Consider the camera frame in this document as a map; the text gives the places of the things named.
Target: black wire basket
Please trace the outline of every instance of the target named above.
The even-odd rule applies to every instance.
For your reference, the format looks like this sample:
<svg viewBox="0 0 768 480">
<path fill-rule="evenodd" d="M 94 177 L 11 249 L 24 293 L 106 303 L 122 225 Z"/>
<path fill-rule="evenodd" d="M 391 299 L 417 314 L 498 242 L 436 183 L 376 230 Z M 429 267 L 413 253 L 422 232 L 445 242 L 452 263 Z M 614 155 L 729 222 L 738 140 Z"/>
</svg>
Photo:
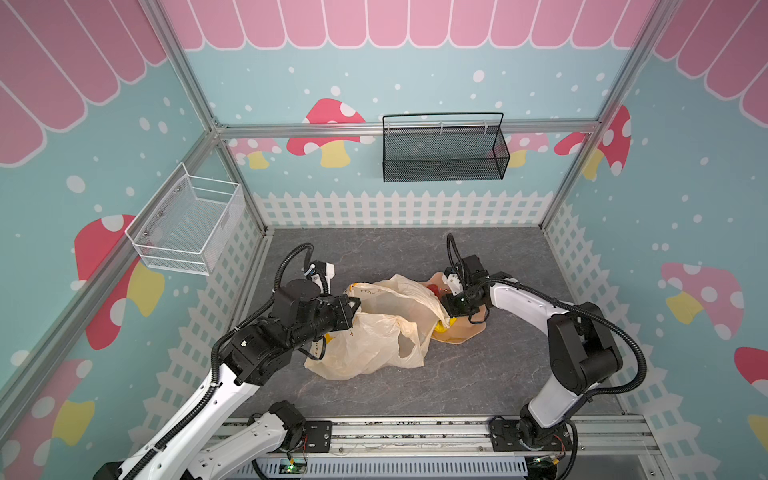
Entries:
<svg viewBox="0 0 768 480">
<path fill-rule="evenodd" d="M 503 179 L 509 163 L 503 119 L 496 112 L 384 115 L 384 181 Z"/>
</svg>

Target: pink mushroom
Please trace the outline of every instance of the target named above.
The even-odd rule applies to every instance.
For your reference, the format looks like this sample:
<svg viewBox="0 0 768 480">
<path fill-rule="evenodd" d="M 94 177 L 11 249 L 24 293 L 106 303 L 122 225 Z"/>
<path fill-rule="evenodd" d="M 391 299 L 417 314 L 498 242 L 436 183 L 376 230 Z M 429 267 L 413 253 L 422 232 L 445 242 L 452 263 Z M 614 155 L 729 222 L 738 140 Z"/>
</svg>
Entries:
<svg viewBox="0 0 768 480">
<path fill-rule="evenodd" d="M 715 332 L 728 340 L 741 326 L 744 317 L 744 297 L 741 285 L 728 270 L 708 266 L 665 263 L 661 266 L 664 280 L 659 287 L 671 285 L 680 291 L 679 295 L 667 299 L 672 313 L 686 325 L 694 317 L 707 311 Z"/>
<path fill-rule="evenodd" d="M 768 352 L 743 346 L 736 349 L 733 362 L 750 385 L 768 396 Z"/>
<path fill-rule="evenodd" d="M 96 411 L 93 402 L 67 400 L 93 368 L 91 360 L 66 360 L 2 446 L 4 478 L 37 480 L 48 463 L 51 438 L 77 445 Z"/>
<path fill-rule="evenodd" d="M 233 138 L 227 144 L 239 165 L 245 165 L 247 158 L 248 166 L 254 170 L 261 170 L 270 166 L 270 162 L 266 161 L 262 152 L 266 151 L 272 154 L 283 152 L 274 138 Z"/>
<path fill-rule="evenodd" d="M 554 146 L 554 152 L 558 155 L 570 155 L 578 152 L 584 143 L 586 135 L 575 132 L 568 135 L 560 143 Z M 618 175 L 627 164 L 629 147 L 632 142 L 632 123 L 629 110 L 621 105 L 619 112 L 611 122 L 611 126 L 603 135 L 597 149 L 587 160 L 582 174 L 584 178 L 595 181 L 598 178 L 598 165 L 605 158 L 613 175 Z"/>
<path fill-rule="evenodd" d="M 78 279 L 72 282 L 78 290 L 96 271 L 112 247 L 123 236 L 123 229 L 133 220 L 131 215 L 104 217 L 85 226 L 74 239 L 74 259 Z M 127 299 L 132 300 L 144 316 L 149 316 L 160 300 L 165 284 L 162 273 L 151 272 L 138 257 L 85 327 L 88 343 L 94 350 L 110 346 L 120 333 Z"/>
<path fill-rule="evenodd" d="M 318 100 L 307 114 L 305 124 L 357 124 L 364 123 L 362 115 L 354 108 L 332 98 Z M 344 149 L 344 141 L 371 144 L 374 137 L 295 137 L 288 140 L 288 151 L 294 155 L 310 154 L 318 148 L 323 151 L 320 165 L 326 168 L 341 168 L 349 165 L 351 159 Z"/>
<path fill-rule="evenodd" d="M 544 153 L 549 150 L 549 138 L 546 134 L 511 134 L 507 136 L 509 149 L 509 165 L 507 168 L 517 168 L 525 165 L 525 153 L 537 151 Z"/>
</svg>

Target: white mesh basket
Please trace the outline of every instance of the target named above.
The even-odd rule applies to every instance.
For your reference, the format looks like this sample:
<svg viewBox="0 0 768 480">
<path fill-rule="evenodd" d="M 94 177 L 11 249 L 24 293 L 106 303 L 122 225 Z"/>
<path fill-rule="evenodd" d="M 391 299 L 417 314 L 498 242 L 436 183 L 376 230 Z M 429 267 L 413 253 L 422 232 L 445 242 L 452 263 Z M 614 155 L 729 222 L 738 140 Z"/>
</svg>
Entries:
<svg viewBox="0 0 768 480">
<path fill-rule="evenodd" d="M 179 164 L 125 234 L 149 268 L 210 275 L 244 210 L 239 184 Z"/>
</svg>

